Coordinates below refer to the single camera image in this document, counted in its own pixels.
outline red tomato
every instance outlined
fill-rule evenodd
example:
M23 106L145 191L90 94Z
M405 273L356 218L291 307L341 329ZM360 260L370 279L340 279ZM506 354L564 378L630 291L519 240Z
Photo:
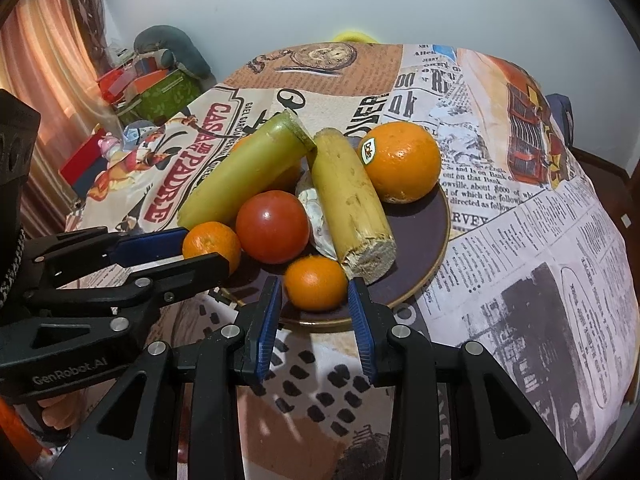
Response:
M309 220L300 201L284 191L247 200L236 217L236 234L249 256L264 264L293 260L309 242Z

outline brown floor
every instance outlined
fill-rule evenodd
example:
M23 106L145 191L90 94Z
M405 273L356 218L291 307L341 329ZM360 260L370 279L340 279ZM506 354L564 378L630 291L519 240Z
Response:
M640 298L640 204L634 203L624 181L619 176L588 162L580 161L580 165L593 182L593 187L604 209L625 239L626 256L634 277L636 296ZM631 220L628 228L625 228L622 222L624 214Z

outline newspaper print tablecloth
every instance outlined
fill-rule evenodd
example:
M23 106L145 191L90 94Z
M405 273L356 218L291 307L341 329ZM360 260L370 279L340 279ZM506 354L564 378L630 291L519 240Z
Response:
M435 44L321 43L258 56L110 161L69 228L174 227L180 204L236 140L285 107L312 131L362 137L402 120L432 132L459 236L433 281L394 309L396 319L437 342L481 341L575 467L592 467L634 372L638 303L621 235L540 87L514 64ZM117 283L125 273L111 269L81 285ZM230 322L233 307L207 295L168 307L149 341L196 341ZM353 334L280 331L271 365L263 388L239 393L248 478L380 478L392 392L369 387ZM103 391L87 394L89 409Z

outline green box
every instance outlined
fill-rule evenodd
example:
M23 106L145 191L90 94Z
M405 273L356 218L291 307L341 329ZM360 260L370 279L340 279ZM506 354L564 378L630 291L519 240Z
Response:
M118 113L123 126L140 119L161 125L202 94L198 80L174 70L162 81L138 95Z

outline silver bolt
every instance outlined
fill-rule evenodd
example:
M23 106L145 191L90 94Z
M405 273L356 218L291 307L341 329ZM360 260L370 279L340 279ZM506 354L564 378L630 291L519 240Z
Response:
M149 278L138 278L135 282L133 282L136 286L147 286L151 285L151 279Z
M222 337L231 339L232 337L236 337L240 333L240 327L236 325L227 325L220 331L220 333L222 334Z
M166 350L166 344L163 341L154 341L146 349L151 355L160 355Z
M397 338L404 339L411 335L411 329L407 325L396 325L391 329L391 333Z
M469 341L465 344L465 350L471 355L480 355L484 347L478 341Z
M122 332L129 328L129 320L126 317L116 317L111 320L109 326L114 332Z

